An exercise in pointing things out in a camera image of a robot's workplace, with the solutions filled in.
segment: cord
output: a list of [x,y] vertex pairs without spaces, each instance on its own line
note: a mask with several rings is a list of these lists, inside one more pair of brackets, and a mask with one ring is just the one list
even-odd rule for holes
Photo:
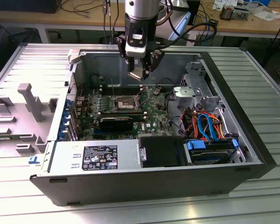
[[158,81],[156,81],[155,86],[158,87],[158,83],[159,83],[161,80],[164,80],[164,79],[170,81],[173,85],[176,85],[176,84],[172,81],[171,78],[166,78],[166,77],[165,77],[165,78],[160,78]]
[[[173,8],[173,4],[172,4],[172,1],[171,0],[168,0],[169,1],[169,4],[170,4],[170,8],[172,10]],[[189,42],[204,42],[204,41],[207,41],[207,40],[210,40],[211,38],[213,38],[216,33],[217,33],[217,27],[214,25],[214,24],[211,24],[211,23],[198,23],[198,24],[195,24],[194,26],[190,27],[189,29],[187,29],[187,32],[183,32],[182,34],[179,34],[176,29],[174,28],[173,24],[172,24],[172,21],[171,19],[169,18],[169,24],[171,26],[171,29],[173,30],[173,32],[178,35],[178,38],[176,40],[173,41],[172,44],[176,43],[178,40],[180,40],[181,38],[186,40],[186,41],[189,41]],[[210,36],[210,38],[205,38],[203,40],[191,40],[189,38],[186,38],[184,37],[184,35],[186,35],[189,31],[191,31],[192,29],[196,28],[196,27],[199,27],[199,26],[206,26],[206,25],[209,25],[211,27],[216,27],[214,28],[214,32],[212,33],[212,35]]]
[[177,127],[177,128],[182,132],[183,135],[187,136],[186,133],[185,133],[176,123],[174,123],[173,120],[172,120],[172,118],[170,118],[170,116],[169,116],[168,105],[169,105],[169,100],[170,100],[170,96],[171,96],[172,93],[173,93],[173,90],[170,92],[170,94],[169,94],[169,96],[168,96],[168,100],[167,100],[167,104],[166,104],[166,114],[167,114],[169,120],[171,121],[171,123],[172,123],[175,127]]
[[65,3],[67,3],[67,2],[69,2],[70,0],[66,0],[65,2],[63,2],[62,4],[61,4],[61,9],[62,10],[64,10],[64,11],[66,11],[66,12],[70,12],[70,13],[79,13],[79,12],[85,12],[85,11],[89,11],[89,10],[92,10],[92,9],[94,9],[94,8],[97,8],[97,7],[100,7],[100,6],[102,6],[102,5],[98,5],[98,6],[95,6],[95,7],[92,7],[92,8],[88,8],[88,9],[84,9],[84,10],[78,10],[78,11],[70,11],[70,10],[67,10],[67,9],[65,9],[63,6],[64,6],[64,4]]
[[[205,9],[204,9],[202,3],[200,3],[200,6],[202,7],[203,11],[201,11],[201,10],[198,10],[198,11],[204,13],[204,15],[205,15],[205,22],[207,22],[208,18],[209,18],[209,20],[210,20],[210,16],[205,12]],[[206,27],[205,27],[205,29],[204,29],[203,33],[201,34],[199,40],[202,39],[202,37],[203,37],[204,32],[206,31],[206,29],[208,29],[208,32],[207,32],[207,34],[206,34],[206,36],[205,36],[205,38],[207,38],[208,33],[209,33],[209,30],[210,30],[210,27],[209,27],[209,26],[206,26]]]
[[103,28],[104,28],[104,36],[105,36],[105,42],[107,43],[107,36],[106,36],[106,14],[108,13],[108,2],[107,0],[103,0],[103,15],[104,15],[104,21],[103,21]]
[[80,14],[79,12],[76,12],[76,11],[78,11],[78,9],[77,9],[78,7],[90,5],[90,4],[92,4],[94,1],[95,1],[95,0],[92,0],[92,2],[90,2],[90,3],[84,3],[84,4],[77,5],[77,6],[75,6],[74,0],[71,0],[71,3],[72,3],[72,5],[73,5],[74,11],[75,11],[75,13],[76,13],[77,15],[81,15],[81,16],[84,16],[84,17],[86,17],[86,18],[89,18],[88,15]]
[[214,29],[214,32],[207,38],[204,38],[203,40],[191,40],[191,42],[204,42],[207,40],[210,40],[211,38],[213,38],[216,34],[217,34],[217,27],[215,24],[209,23],[209,22],[201,22],[198,24],[195,24],[193,26],[191,26],[190,28],[188,28],[187,30],[185,30],[182,34],[180,34],[174,41],[172,41],[171,43],[164,45],[164,46],[159,46],[158,49],[164,49],[167,47],[170,47],[171,45],[175,44],[176,42],[178,42],[185,34],[187,34],[188,32],[190,32],[191,30],[195,29],[196,27],[199,26],[210,26]]
[[106,42],[106,44],[108,44],[107,43],[107,36],[106,36],[106,15],[104,15],[104,36],[105,36],[105,42]]
[[2,25],[1,25],[1,23],[0,23],[0,27],[2,27],[2,29],[4,29],[4,30],[5,30],[5,32],[7,32],[7,33],[8,33],[8,35],[12,36],[12,35],[8,32],[8,30],[7,30],[7,29],[5,29],[5,28],[4,28],[4,26],[2,26]]
[[111,0],[109,0],[109,23],[110,23],[110,44],[113,44],[113,39],[111,38],[112,36],[112,31],[111,31]]
[[116,15],[115,21],[113,23],[113,28],[112,28],[112,36],[111,36],[112,42],[113,42],[113,37],[114,37],[114,32],[115,32],[115,25],[116,25],[117,19],[119,17],[119,1],[118,0],[116,0],[116,5],[117,5],[117,15]]

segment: workbench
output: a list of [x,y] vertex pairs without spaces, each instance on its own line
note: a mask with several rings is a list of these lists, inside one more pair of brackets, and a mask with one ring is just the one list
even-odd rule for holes
[[[58,88],[70,71],[68,54],[101,47],[19,46],[0,73],[0,92],[16,91],[17,83],[28,78],[48,87],[46,92],[35,90],[40,98],[58,98]],[[168,50],[184,48],[173,46]],[[277,162],[276,168],[261,179],[244,182],[228,195],[58,207],[29,181],[30,175],[41,169],[42,154],[38,156],[40,163],[33,165],[29,165],[29,157],[0,158],[0,223],[280,223],[279,86],[247,51],[221,47],[191,47],[191,51],[210,54]]]
[[[88,3],[89,0],[75,0],[75,5]],[[203,5],[207,14],[211,18],[218,20],[218,33],[222,36],[242,36],[242,37],[263,37],[274,38],[280,27],[280,20],[265,21],[256,16],[249,15],[247,21],[231,20],[224,21],[219,17],[220,11],[212,9],[214,0],[205,0]],[[82,6],[79,9],[87,9],[102,4],[101,0],[95,0],[92,4]],[[270,7],[280,7],[280,2],[271,2]],[[70,2],[66,3],[64,8],[73,10]],[[112,24],[117,14],[116,3],[111,3]],[[119,18],[116,23],[115,31],[124,31],[124,3],[119,4]],[[1,12],[0,23],[5,27],[23,27],[36,28],[39,31],[43,43],[49,43],[47,29],[74,29],[74,30],[103,30],[103,13],[102,8],[97,7],[90,10],[89,18],[78,15],[76,13],[66,12],[58,9],[55,14],[29,13],[29,12]],[[109,17],[106,17],[106,30],[109,28]],[[191,31],[191,36],[201,34],[204,27],[198,27]]]

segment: motherboard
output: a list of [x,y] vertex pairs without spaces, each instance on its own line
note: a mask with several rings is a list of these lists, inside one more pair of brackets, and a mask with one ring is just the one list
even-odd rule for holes
[[79,140],[172,136],[165,95],[156,87],[94,89],[77,97]]

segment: paper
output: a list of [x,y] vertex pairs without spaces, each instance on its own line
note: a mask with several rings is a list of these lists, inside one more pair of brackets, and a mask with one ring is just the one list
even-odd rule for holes
[[227,6],[237,6],[238,0],[215,0],[213,9],[222,10],[224,4]]
[[262,12],[259,12],[259,13],[253,14],[253,15],[255,15],[263,20],[266,20],[266,21],[272,21],[272,20],[276,19],[275,14],[269,13],[266,11],[262,11]]

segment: green circuit board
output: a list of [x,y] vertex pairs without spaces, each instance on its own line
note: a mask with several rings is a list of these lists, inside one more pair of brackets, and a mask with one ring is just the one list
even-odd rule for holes
[[133,129],[126,132],[111,132],[104,133],[99,129],[98,120],[101,116],[99,112],[105,114],[113,112],[114,103],[112,96],[101,96],[97,90],[93,94],[84,96],[83,101],[80,101],[82,108],[79,110],[78,118],[81,121],[82,135],[80,140],[118,140],[118,139],[136,139],[140,135],[154,135],[154,136],[171,136],[172,126],[164,111],[165,94],[160,93],[154,95],[152,92],[154,87],[142,92],[139,103],[143,103],[149,95],[149,99],[139,107],[140,115],[129,115],[129,117],[138,116],[138,118],[145,118],[139,122],[133,122]]

